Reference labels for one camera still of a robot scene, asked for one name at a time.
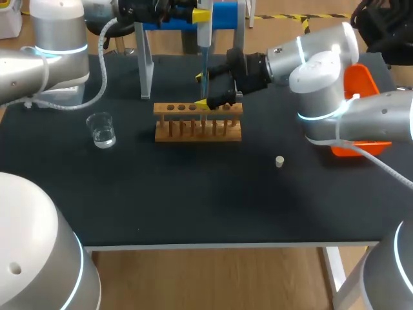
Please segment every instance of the yellow black warning tape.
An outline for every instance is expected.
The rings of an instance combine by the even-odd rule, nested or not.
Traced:
[[[301,26],[303,27],[303,30],[304,30],[304,34],[309,34],[310,33],[310,23],[309,23],[310,19],[302,17],[300,21],[301,21]]]
[[[304,33],[310,33],[310,18],[351,18],[351,14],[278,14],[278,15],[256,15],[254,19],[293,19],[300,21]]]
[[[254,19],[350,18],[351,14],[277,14],[255,15]]]

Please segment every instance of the white cable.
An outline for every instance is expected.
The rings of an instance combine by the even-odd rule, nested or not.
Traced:
[[[107,73],[106,73],[105,59],[103,57],[103,44],[105,42],[105,35],[108,32],[109,28],[111,26],[113,26],[114,24],[116,24],[116,23],[117,23],[116,18],[111,19],[103,27],[103,29],[101,31],[101,34],[99,35],[99,41],[97,42],[97,54],[99,56],[99,64],[101,65],[102,85],[101,85],[101,89],[99,90],[99,92],[97,93],[97,95],[93,99],[91,99],[90,101],[88,101],[86,103],[82,103],[81,105],[75,105],[75,106],[72,106],[72,107],[67,107],[67,106],[64,106],[64,105],[56,105],[55,103],[47,102],[47,101],[36,99],[36,98],[25,97],[25,98],[17,99],[17,100],[11,101],[9,103],[5,103],[3,105],[0,105],[0,109],[6,108],[9,105],[13,105],[15,103],[24,103],[24,102],[27,102],[27,101],[31,101],[33,103],[37,103],[37,104],[41,104],[41,105],[46,105],[47,107],[50,107],[52,109],[65,110],[65,111],[79,110],[79,109],[89,107],[90,105],[93,105],[96,101],[98,101],[99,99],[102,98],[103,94],[105,93],[106,86],[108,84],[108,76],[107,76]]]
[[[23,46],[22,48],[20,48],[20,50],[34,50],[35,52],[38,52],[34,47],[32,46]],[[46,86],[47,86],[47,82],[49,82],[49,75],[50,75],[50,70],[49,70],[49,63],[47,62],[47,58],[43,53],[40,53],[40,57],[41,60],[43,60],[43,82],[39,88],[39,90],[37,91],[37,94],[42,93]]]
[[[339,115],[337,117],[337,122],[336,122],[336,146],[343,147],[344,149],[350,149],[350,150],[353,150],[353,151],[363,155],[368,160],[372,161],[377,166],[382,168],[384,171],[389,173],[392,177],[394,177],[395,179],[400,181],[402,184],[406,185],[409,189],[413,190],[413,182],[410,181],[408,178],[402,176],[400,173],[398,173],[392,167],[386,165],[381,160],[379,160],[377,157],[371,155],[369,152],[353,145],[351,141],[345,141],[345,140],[340,139],[340,123],[341,123],[341,115]]]

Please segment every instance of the orange tray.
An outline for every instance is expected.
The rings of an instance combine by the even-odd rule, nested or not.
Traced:
[[[351,99],[354,94],[360,94],[361,98],[379,94],[379,90],[368,68],[359,63],[346,69],[344,73],[344,91],[346,99]],[[356,141],[353,143],[353,145],[375,156],[379,155],[391,144],[391,142],[387,141]],[[341,147],[331,147],[331,151],[339,157],[362,156],[353,150]]]

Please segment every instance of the wooden test tube rack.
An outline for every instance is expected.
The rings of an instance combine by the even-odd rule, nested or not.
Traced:
[[[159,116],[156,123],[156,142],[225,142],[241,141],[242,103],[223,105],[215,110],[197,107],[193,103],[155,103],[154,115]],[[220,115],[222,121],[199,120],[200,115]],[[185,121],[165,120],[165,116],[193,116]]]

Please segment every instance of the black tabletop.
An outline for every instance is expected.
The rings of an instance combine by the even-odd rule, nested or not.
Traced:
[[[394,89],[380,55],[361,60],[381,91]],[[12,107],[0,124],[0,171],[38,184],[84,245],[375,241],[412,208],[412,193],[367,160],[311,146],[286,87],[243,99],[241,143],[159,144],[153,103],[197,100],[199,58],[155,57],[150,101],[140,100],[136,58],[106,62],[108,89],[96,105]],[[100,87],[96,57],[90,67],[85,99]],[[86,127],[96,111],[113,116],[111,149],[97,149]],[[393,145],[380,158],[413,178],[412,146]]]

